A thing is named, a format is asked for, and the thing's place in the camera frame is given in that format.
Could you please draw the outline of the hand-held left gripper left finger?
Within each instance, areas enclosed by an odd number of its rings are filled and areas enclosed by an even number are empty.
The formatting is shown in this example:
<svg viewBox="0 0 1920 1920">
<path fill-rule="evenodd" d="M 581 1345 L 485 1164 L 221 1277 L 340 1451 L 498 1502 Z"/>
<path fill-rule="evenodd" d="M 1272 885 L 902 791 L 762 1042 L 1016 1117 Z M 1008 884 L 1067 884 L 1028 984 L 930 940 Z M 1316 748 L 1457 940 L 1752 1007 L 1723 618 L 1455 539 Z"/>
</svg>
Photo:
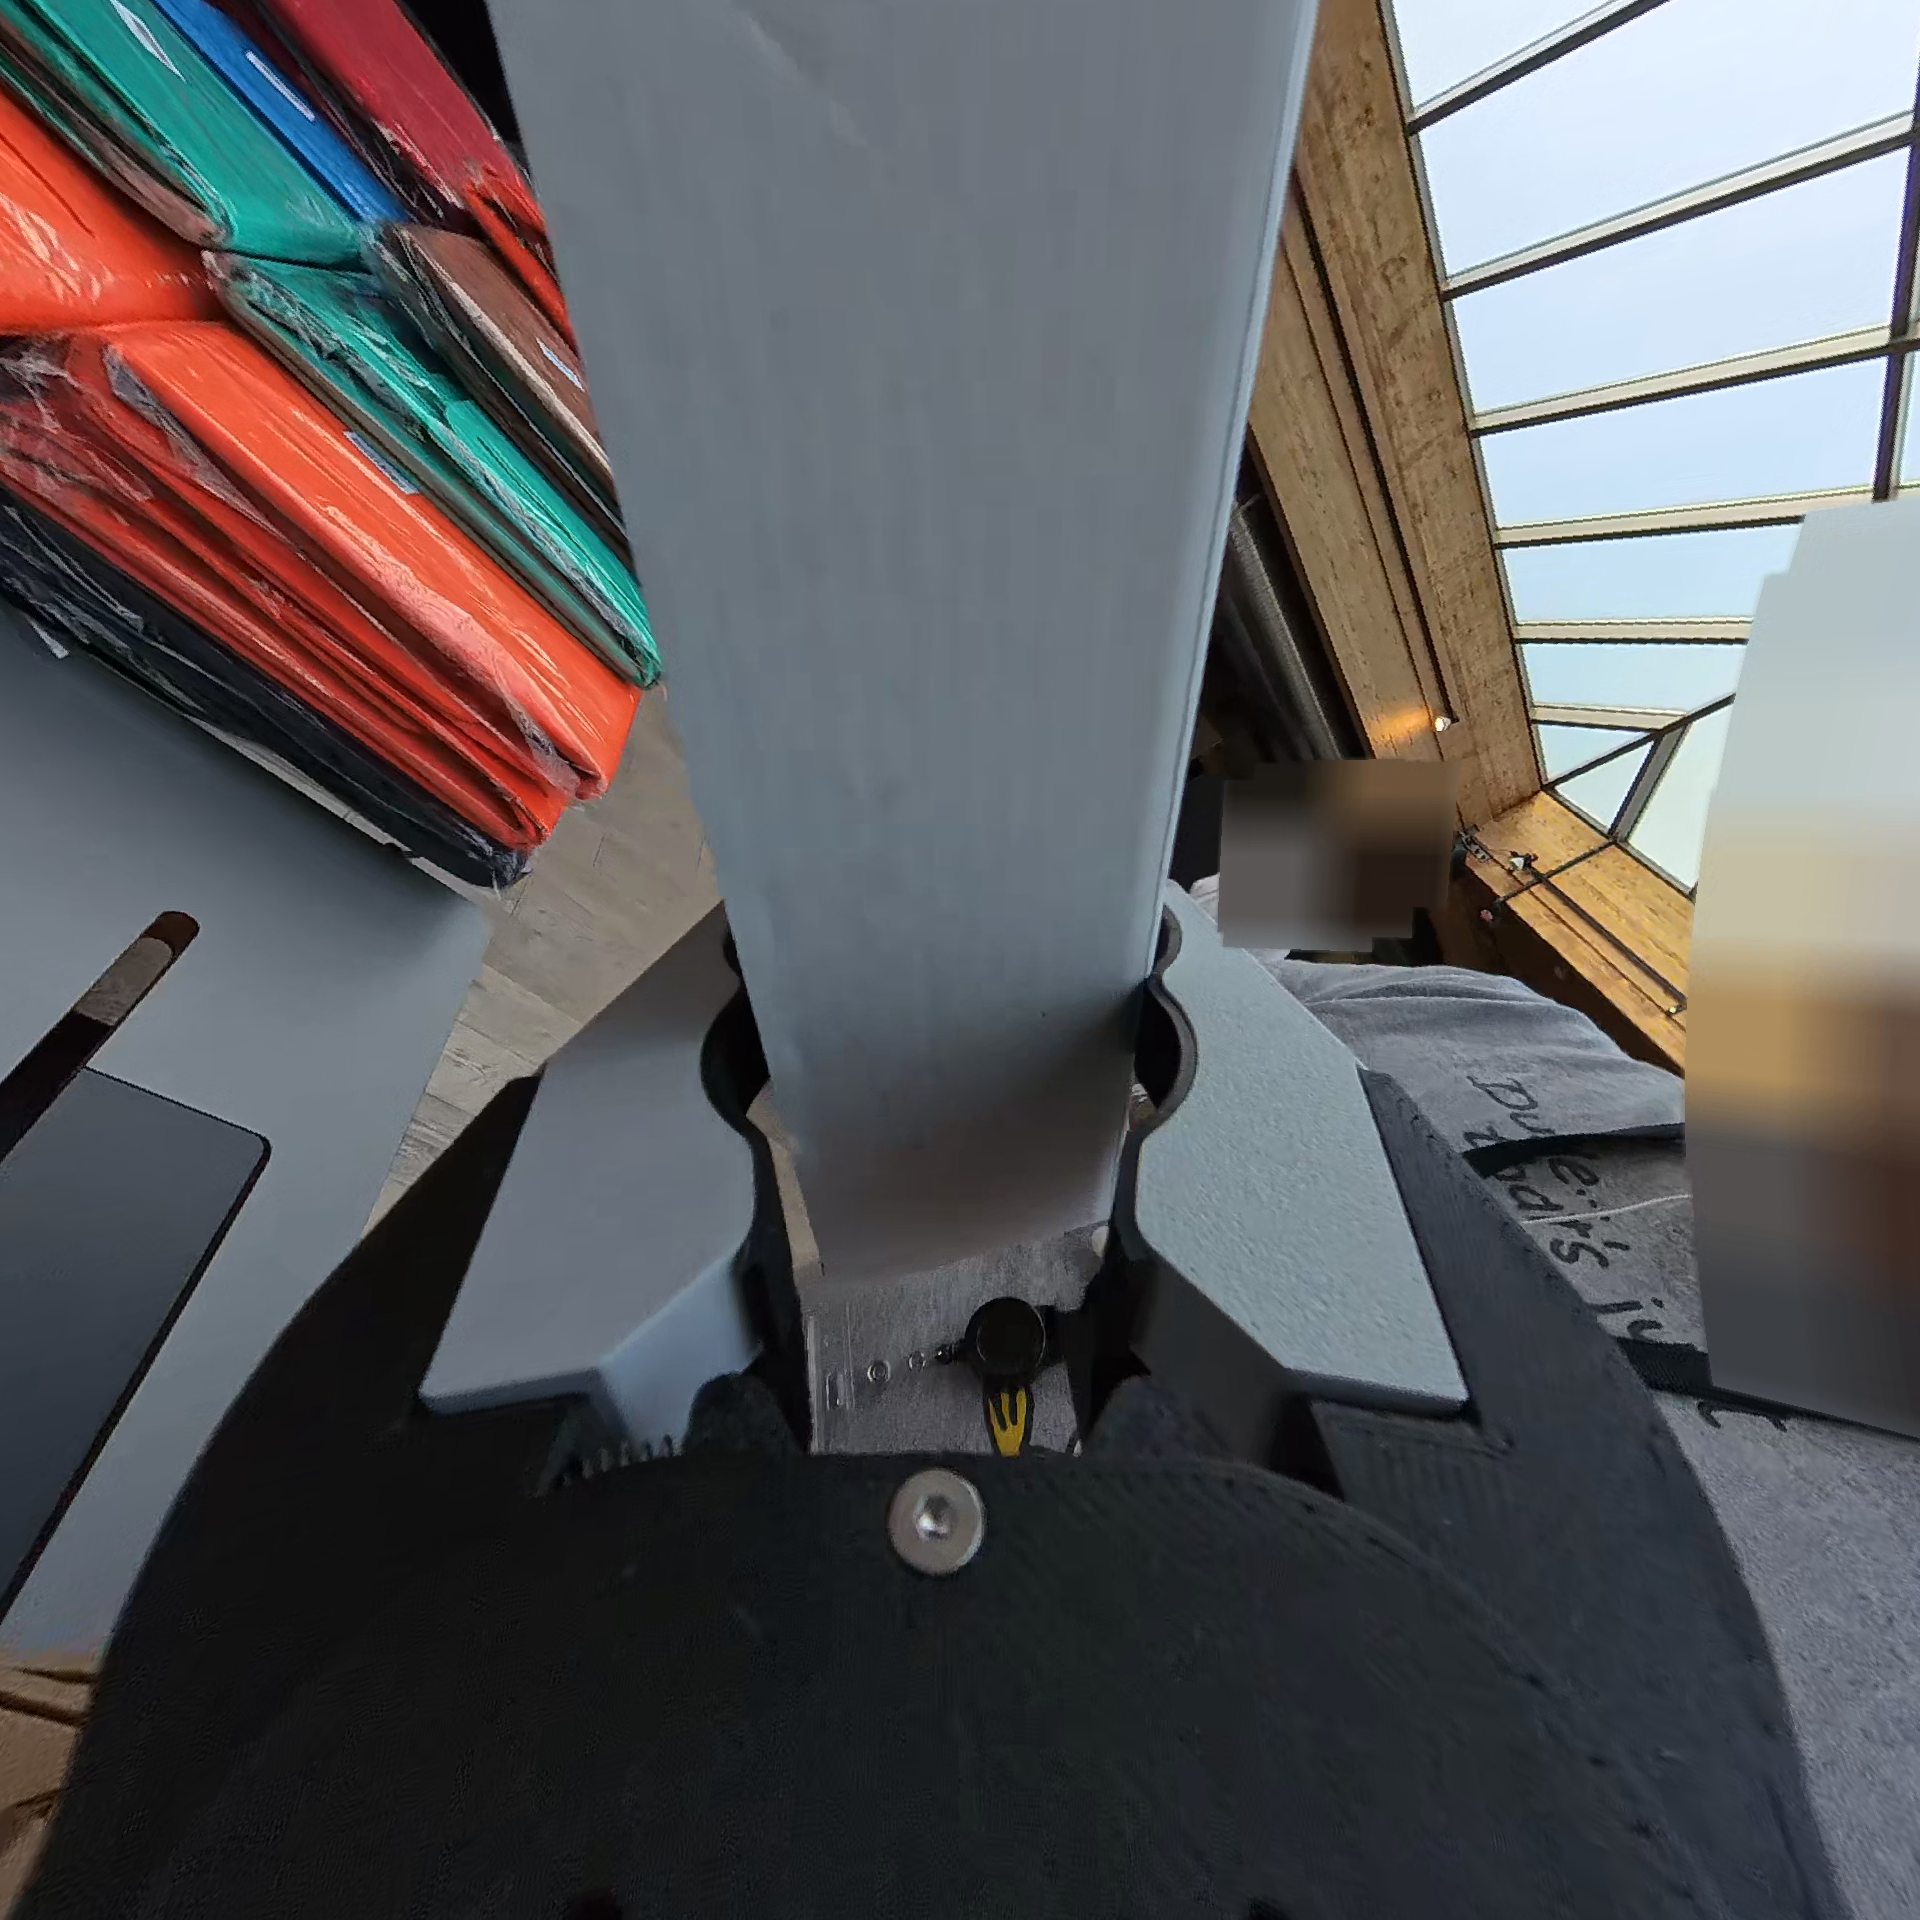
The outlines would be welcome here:
<svg viewBox="0 0 1920 1920">
<path fill-rule="evenodd" d="M 681 1447 L 709 1379 L 804 1336 L 768 1067 L 716 906 L 540 1069 L 419 1381 L 441 1415 L 570 1401 L 600 1443 Z"/>
</svg>

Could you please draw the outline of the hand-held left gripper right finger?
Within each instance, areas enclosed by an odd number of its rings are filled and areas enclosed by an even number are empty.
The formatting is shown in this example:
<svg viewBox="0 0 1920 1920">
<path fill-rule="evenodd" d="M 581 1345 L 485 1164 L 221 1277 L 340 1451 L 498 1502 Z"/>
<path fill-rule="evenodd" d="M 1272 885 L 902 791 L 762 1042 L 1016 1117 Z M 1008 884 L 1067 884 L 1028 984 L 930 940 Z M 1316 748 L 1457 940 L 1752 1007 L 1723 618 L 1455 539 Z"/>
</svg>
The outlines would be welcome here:
<svg viewBox="0 0 1920 1920">
<path fill-rule="evenodd" d="M 1205 1419 L 1299 1401 L 1470 1407 L 1364 1069 L 1178 884 L 1137 993 L 1102 1264 L 1078 1320 L 1079 1415 L 1160 1379 Z"/>
</svg>

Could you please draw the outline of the white cardboard box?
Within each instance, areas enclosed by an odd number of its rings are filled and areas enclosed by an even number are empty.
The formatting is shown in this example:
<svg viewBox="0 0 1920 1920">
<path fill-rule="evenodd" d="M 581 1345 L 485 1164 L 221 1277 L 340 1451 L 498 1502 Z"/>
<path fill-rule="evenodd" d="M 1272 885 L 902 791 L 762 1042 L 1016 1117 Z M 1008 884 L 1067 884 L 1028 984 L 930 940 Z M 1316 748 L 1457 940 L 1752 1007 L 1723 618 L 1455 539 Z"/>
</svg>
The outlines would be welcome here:
<svg viewBox="0 0 1920 1920">
<path fill-rule="evenodd" d="M 1917 1429 L 1917 506 L 1760 594 L 1691 909 L 1686 1149 L 1717 1384 Z"/>
<path fill-rule="evenodd" d="M 1314 3 L 490 13 L 826 1279 L 1102 1222 Z"/>
</svg>

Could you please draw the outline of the black desk panel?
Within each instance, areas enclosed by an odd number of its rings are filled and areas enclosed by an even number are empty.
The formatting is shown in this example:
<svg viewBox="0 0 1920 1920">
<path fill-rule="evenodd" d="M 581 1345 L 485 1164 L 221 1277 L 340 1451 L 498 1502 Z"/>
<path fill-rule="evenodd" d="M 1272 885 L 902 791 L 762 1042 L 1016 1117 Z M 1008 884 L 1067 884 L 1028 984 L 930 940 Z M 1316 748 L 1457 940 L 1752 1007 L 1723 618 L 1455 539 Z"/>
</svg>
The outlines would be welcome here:
<svg viewBox="0 0 1920 1920">
<path fill-rule="evenodd" d="M 263 1136 L 94 1067 L 5 1153 L 5 1610 L 269 1158 Z"/>
</svg>

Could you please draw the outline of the black badge reel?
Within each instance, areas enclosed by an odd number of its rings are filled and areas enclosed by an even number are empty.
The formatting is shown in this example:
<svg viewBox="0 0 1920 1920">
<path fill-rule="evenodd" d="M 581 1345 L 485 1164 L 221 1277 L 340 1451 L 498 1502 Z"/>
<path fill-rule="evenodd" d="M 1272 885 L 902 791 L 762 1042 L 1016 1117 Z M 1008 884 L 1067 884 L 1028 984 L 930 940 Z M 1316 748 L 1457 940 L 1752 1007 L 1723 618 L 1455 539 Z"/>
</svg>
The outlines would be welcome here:
<svg viewBox="0 0 1920 1920">
<path fill-rule="evenodd" d="M 1001 1295 L 979 1303 L 963 1329 L 963 1358 L 982 1386 L 1030 1386 L 1052 1359 L 1049 1307 Z"/>
</svg>

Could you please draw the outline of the stack of coloured wrapped packets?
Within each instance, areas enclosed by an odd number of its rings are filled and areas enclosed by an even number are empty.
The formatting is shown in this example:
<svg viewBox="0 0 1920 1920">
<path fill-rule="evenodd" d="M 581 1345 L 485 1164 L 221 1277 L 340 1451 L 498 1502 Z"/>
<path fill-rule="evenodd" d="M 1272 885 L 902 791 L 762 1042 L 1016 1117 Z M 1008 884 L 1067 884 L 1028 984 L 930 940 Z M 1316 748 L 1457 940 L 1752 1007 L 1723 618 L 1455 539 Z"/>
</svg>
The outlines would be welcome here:
<svg viewBox="0 0 1920 1920">
<path fill-rule="evenodd" d="M 2 6 L 4 595 L 505 889 L 660 650 L 505 91 L 440 26 Z"/>
</svg>

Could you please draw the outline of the glass skylight window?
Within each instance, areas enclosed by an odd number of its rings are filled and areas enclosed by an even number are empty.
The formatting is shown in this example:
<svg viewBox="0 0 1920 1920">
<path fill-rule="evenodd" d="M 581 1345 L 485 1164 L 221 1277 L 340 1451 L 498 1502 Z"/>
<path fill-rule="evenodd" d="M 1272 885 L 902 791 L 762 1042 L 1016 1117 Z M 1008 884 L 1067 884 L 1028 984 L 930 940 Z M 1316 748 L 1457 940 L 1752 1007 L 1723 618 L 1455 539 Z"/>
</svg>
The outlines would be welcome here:
<svg viewBox="0 0 1920 1920">
<path fill-rule="evenodd" d="M 1549 799 L 1691 898 L 1767 581 L 1915 564 L 1914 1 L 1389 3 Z"/>
</svg>

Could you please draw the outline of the silver ventilation duct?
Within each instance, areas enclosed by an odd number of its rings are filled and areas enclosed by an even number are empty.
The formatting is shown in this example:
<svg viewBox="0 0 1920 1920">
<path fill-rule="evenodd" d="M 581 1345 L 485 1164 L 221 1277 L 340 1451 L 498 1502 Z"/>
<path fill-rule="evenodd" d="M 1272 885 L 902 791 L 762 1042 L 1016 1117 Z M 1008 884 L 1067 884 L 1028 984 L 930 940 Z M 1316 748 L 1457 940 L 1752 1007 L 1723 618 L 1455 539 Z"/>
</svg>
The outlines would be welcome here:
<svg viewBox="0 0 1920 1920">
<path fill-rule="evenodd" d="M 1250 460 L 1242 460 L 1221 541 L 1214 650 L 1235 684 L 1235 704 L 1260 755 L 1353 755 L 1359 741 L 1331 655 Z"/>
</svg>

